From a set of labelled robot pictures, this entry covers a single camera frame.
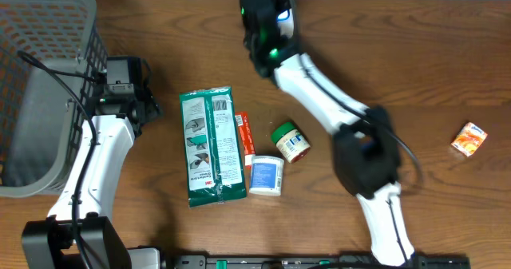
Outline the red snack package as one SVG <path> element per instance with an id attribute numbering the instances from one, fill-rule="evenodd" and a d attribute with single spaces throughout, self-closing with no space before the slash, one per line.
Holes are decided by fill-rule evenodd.
<path id="1" fill-rule="evenodd" d="M 235 118 L 244 147 L 244 165 L 247 168 L 251 168 L 252 158 L 255 156 L 256 151 L 252 137 L 252 130 L 248 120 L 248 114 L 246 112 L 238 112 L 235 114 Z"/>

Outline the green lid jar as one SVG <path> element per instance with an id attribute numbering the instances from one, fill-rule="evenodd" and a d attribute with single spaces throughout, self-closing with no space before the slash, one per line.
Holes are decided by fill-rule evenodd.
<path id="1" fill-rule="evenodd" d="M 271 141 L 291 164 L 303 158 L 311 149 L 306 138 L 291 122 L 280 125 L 271 134 Z"/>

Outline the white round tub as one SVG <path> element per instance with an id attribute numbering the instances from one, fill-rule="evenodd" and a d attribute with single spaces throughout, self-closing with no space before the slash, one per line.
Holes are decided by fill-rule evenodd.
<path id="1" fill-rule="evenodd" d="M 274 156 L 252 158 L 249 192 L 261 196 L 280 196 L 284 160 Z"/>

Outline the orange Kleenex tissue pack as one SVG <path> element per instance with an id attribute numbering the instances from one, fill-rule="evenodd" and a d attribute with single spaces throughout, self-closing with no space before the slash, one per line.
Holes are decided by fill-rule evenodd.
<path id="1" fill-rule="evenodd" d="M 488 134 L 472 122 L 464 125 L 451 145 L 467 157 L 472 156 L 482 145 Z"/>

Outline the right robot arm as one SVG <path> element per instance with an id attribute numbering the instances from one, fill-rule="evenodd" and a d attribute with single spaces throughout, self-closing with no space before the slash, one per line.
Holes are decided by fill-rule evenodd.
<path id="1" fill-rule="evenodd" d="M 332 137 L 335 174 L 362 207 L 371 254 L 383 268 L 411 267 L 402 216 L 399 151 L 390 116 L 343 92 L 301 45 L 295 0 L 240 0 L 243 44 L 255 71 L 294 97 Z"/>

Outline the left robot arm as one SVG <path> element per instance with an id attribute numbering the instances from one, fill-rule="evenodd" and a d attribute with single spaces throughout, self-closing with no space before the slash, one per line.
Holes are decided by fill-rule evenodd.
<path id="1" fill-rule="evenodd" d="M 140 57 L 108 58 L 80 77 L 91 96 L 70 97 L 83 116 L 81 141 L 65 187 L 44 220 L 30 221 L 22 248 L 31 268 L 164 268 L 156 247 L 127 248 L 110 220 L 125 158 L 143 125 L 160 116 L 149 88 L 151 69 Z"/>

